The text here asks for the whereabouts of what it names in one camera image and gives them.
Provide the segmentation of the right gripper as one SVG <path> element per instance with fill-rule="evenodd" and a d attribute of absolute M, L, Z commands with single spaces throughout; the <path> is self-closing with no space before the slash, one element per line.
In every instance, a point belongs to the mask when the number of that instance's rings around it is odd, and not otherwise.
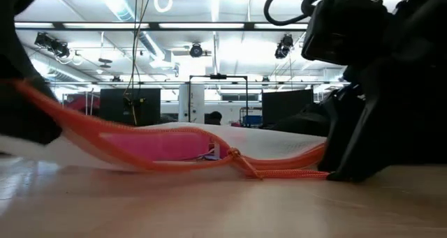
<path fill-rule="evenodd" d="M 387 165 L 447 164 L 447 96 L 434 96 L 444 83 L 436 70 L 380 58 L 356 75 L 361 88 L 332 91 L 322 102 L 330 123 L 318 170 L 330 181 L 362 182 Z"/>

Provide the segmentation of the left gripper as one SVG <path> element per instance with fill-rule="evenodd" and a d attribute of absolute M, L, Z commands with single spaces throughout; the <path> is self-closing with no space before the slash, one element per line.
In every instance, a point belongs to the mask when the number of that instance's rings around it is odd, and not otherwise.
<path fill-rule="evenodd" d="M 15 32 L 15 16 L 34 1 L 0 0 L 0 135 L 49 144 L 61 135 L 61 127 L 8 82 L 23 78 L 15 68 L 32 67 Z"/>

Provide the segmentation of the mesh pouch with orange zipper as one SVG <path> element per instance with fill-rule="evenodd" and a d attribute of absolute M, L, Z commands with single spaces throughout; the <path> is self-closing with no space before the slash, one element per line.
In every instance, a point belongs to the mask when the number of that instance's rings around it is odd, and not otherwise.
<path fill-rule="evenodd" d="M 258 179 L 325 179 L 314 166 L 322 159 L 325 138 L 253 128 L 173 122 L 132 127 L 87 116 L 61 105 L 47 87 L 24 80 L 8 80 L 29 102 L 62 129 L 49 144 L 0 135 L 0 153 L 106 170 L 187 172 L 230 165 Z M 209 151 L 185 161 L 149 161 L 123 151 L 101 137 L 108 133 L 195 133 L 210 139 Z"/>

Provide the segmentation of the black partition panel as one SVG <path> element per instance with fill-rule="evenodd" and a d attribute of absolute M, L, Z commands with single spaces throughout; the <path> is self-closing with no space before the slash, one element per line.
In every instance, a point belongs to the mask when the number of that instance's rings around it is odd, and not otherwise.
<path fill-rule="evenodd" d="M 298 114 L 313 102 L 314 93 L 311 89 L 262 93 L 263 125 L 277 124 L 282 119 Z"/>
<path fill-rule="evenodd" d="M 149 126 L 161 116 L 160 89 L 102 89 L 99 117 L 130 126 Z"/>

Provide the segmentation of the pink flat item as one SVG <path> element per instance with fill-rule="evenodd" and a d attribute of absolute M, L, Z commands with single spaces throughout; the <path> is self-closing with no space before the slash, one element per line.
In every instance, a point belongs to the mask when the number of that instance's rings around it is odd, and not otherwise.
<path fill-rule="evenodd" d="M 185 161 L 209 151 L 210 139 L 195 133 L 108 133 L 101 137 L 113 146 L 149 161 Z"/>

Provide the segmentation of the person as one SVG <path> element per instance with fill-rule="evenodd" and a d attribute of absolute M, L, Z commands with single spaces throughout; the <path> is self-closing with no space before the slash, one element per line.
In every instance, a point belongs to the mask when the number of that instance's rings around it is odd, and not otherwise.
<path fill-rule="evenodd" d="M 218 111 L 213 111 L 209 114 L 205 114 L 205 124 L 209 124 L 209 125 L 221 125 L 221 120 L 222 120 L 222 114 Z"/>

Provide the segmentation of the white pillar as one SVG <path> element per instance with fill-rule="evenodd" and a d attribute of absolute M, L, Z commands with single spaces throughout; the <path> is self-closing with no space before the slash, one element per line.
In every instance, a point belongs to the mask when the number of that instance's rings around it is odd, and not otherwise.
<path fill-rule="evenodd" d="M 181 84 L 178 99 L 178 121 L 197 124 L 205 122 L 205 86 L 203 84 Z"/>

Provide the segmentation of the black stand frame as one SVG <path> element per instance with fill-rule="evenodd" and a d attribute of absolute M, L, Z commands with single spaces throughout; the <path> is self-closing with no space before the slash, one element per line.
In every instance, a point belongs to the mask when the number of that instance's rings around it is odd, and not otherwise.
<path fill-rule="evenodd" d="M 204 77 L 210 80 L 226 80 L 228 78 L 242 78 L 245 81 L 245 110 L 246 115 L 249 115 L 249 100 L 248 100 L 248 77 L 246 75 L 222 75 L 220 73 L 217 74 L 211 74 L 211 75 L 190 75 L 189 80 L 186 82 L 187 89 L 188 89 L 188 122 L 191 123 L 191 80 L 195 77 Z"/>

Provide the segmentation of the black overhead frame bar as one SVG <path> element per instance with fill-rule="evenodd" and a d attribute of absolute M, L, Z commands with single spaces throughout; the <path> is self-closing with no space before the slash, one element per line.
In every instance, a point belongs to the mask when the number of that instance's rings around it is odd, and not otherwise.
<path fill-rule="evenodd" d="M 306 31 L 307 23 L 275 26 L 260 22 L 15 22 L 17 30 L 41 31 Z"/>

